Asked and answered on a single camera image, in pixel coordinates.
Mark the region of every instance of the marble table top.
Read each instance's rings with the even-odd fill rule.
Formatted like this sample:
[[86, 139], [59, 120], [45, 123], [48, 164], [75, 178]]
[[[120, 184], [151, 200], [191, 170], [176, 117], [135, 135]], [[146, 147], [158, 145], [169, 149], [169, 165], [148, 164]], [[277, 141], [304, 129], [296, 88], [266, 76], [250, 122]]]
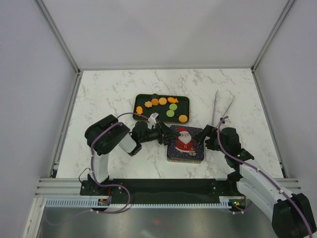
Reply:
[[[138, 94], [187, 96], [191, 115], [186, 125], [204, 128], [211, 123], [216, 90], [215, 122], [235, 96], [225, 126], [237, 129], [242, 146], [263, 169], [274, 178], [282, 178], [250, 69], [85, 71], [56, 177], [77, 178], [90, 167], [90, 150], [84, 137], [86, 129], [109, 114], [117, 116], [131, 112]], [[132, 115], [123, 116], [120, 121], [131, 129], [135, 124]], [[200, 179], [226, 178], [233, 170], [222, 153], [207, 149], [201, 164], [168, 162], [166, 146], [152, 141], [142, 144], [142, 150], [133, 157], [117, 146], [110, 153], [108, 171], [111, 178], [122, 179]]]

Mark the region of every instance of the robotic arm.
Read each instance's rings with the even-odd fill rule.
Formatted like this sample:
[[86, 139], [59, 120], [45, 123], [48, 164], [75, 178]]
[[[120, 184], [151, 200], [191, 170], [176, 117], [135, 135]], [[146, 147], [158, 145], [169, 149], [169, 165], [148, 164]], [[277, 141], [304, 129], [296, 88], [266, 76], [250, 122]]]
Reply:
[[[120, 123], [97, 141], [96, 138], [118, 123], [118, 119], [109, 115], [87, 129], [85, 137], [88, 145], [91, 147], [95, 141], [93, 149], [97, 156], [93, 161], [95, 171], [92, 173], [95, 173], [98, 182], [108, 179], [109, 153], [117, 144], [133, 156], [141, 150], [141, 144], [144, 142], [157, 140], [159, 144], [167, 145], [171, 138], [180, 135], [160, 121], [158, 114], [152, 114], [149, 122], [150, 128], [145, 121], [137, 122], [132, 132], [126, 125]], [[200, 134], [194, 136], [194, 140], [198, 144], [205, 142], [208, 149], [225, 154], [228, 165], [235, 170], [227, 176], [231, 189], [248, 197], [266, 214], [279, 238], [305, 237], [309, 235], [308, 227], [312, 233], [316, 232], [316, 224], [307, 197], [302, 193], [293, 194], [266, 173], [254, 157], [241, 148], [236, 129], [228, 127], [220, 131], [220, 126], [216, 128], [207, 125]]]

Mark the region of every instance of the white wall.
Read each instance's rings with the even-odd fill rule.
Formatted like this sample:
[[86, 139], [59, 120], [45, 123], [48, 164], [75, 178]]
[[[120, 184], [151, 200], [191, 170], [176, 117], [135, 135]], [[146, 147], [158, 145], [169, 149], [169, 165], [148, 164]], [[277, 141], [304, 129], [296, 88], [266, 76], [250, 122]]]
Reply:
[[283, 161], [317, 219], [317, 1], [297, 1], [256, 70]]
[[19, 238], [75, 73], [33, 0], [0, 2], [0, 236]]
[[44, 0], [80, 68], [252, 66], [287, 0]]

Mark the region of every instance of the santa claus illustration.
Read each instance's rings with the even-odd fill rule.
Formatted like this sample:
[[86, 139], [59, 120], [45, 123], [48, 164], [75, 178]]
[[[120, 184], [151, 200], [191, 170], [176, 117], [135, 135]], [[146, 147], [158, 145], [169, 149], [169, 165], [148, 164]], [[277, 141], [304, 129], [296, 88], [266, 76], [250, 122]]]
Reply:
[[189, 132], [184, 127], [178, 128], [177, 131], [180, 133], [180, 136], [177, 138], [175, 149], [180, 152], [194, 153], [194, 141]]

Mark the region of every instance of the baking tray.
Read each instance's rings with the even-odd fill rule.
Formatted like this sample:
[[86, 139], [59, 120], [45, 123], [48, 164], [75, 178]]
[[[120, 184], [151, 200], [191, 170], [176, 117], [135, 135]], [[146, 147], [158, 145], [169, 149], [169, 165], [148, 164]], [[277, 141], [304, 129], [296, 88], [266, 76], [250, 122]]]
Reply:
[[[177, 98], [178, 103], [177, 104], [177, 109], [175, 110], [175, 116], [172, 118], [169, 118], [166, 115], [166, 112], [169, 110], [169, 105], [171, 103], [167, 102], [164, 106], [162, 105], [157, 105], [157, 106], [152, 106], [151, 108], [145, 107], [144, 103], [147, 101], [152, 100], [152, 94], [139, 94], [135, 98], [135, 104], [133, 108], [133, 112], [136, 112], [137, 106], [141, 106], [143, 108], [143, 115], [146, 117], [150, 117], [152, 113], [158, 113], [159, 114], [159, 119], [163, 122], [166, 123], [175, 123], [175, 124], [185, 124], [189, 121], [190, 118], [190, 111], [189, 111], [189, 98], [184, 97], [184, 96], [175, 96], [175, 95], [159, 95], [159, 98], [166, 98], [168, 99], [169, 97], [172, 98]], [[186, 115], [187, 116], [187, 121], [181, 123], [178, 120], [178, 117], [180, 115]], [[145, 120], [143, 117], [139, 117], [138, 115], [133, 115], [134, 120]]]

